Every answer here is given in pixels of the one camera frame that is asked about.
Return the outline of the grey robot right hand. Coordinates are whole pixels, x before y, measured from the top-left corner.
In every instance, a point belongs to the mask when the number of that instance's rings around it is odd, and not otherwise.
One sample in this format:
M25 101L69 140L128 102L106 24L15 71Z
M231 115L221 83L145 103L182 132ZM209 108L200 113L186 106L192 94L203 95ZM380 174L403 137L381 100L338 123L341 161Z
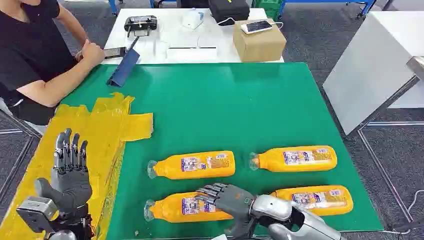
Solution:
M233 225L224 231L230 240L245 240L253 236L257 221L250 215L250 209L256 197L250 192L224 183L207 184L196 192L196 199L214 205L233 217Z

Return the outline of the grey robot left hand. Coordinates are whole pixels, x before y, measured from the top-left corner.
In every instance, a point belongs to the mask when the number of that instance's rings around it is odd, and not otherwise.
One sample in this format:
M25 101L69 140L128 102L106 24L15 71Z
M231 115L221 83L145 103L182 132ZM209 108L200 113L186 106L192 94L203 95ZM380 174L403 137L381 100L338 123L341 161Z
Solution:
M50 180L40 177L34 183L38 196L51 199L59 211L68 213L84 206L93 193L87 167L88 141L78 147L80 135L75 133L70 139L71 133L67 128L56 138Z

